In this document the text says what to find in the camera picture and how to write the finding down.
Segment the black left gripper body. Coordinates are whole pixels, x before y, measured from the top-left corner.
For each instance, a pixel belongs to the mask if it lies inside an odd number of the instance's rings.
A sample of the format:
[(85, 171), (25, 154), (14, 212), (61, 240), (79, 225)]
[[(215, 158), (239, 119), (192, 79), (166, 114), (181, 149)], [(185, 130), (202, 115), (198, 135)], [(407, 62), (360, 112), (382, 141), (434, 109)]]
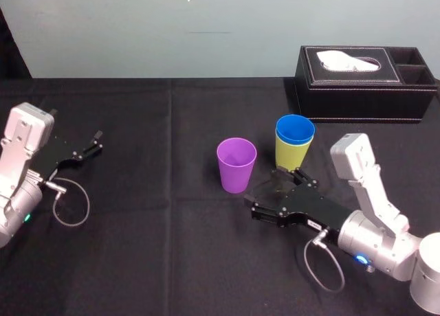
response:
[(32, 159), (28, 177), (37, 183), (51, 181), (63, 168), (78, 166), (83, 162), (79, 148), (68, 139), (55, 135)]

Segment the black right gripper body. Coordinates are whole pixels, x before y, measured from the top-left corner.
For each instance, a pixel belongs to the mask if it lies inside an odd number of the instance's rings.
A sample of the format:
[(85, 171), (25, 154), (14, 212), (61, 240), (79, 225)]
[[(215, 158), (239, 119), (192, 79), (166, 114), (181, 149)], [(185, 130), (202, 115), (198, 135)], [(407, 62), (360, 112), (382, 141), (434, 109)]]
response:
[(342, 226), (352, 213), (353, 210), (322, 196), (316, 188), (301, 184), (282, 200), (279, 226), (304, 225), (317, 233), (327, 229), (326, 239), (336, 245)]

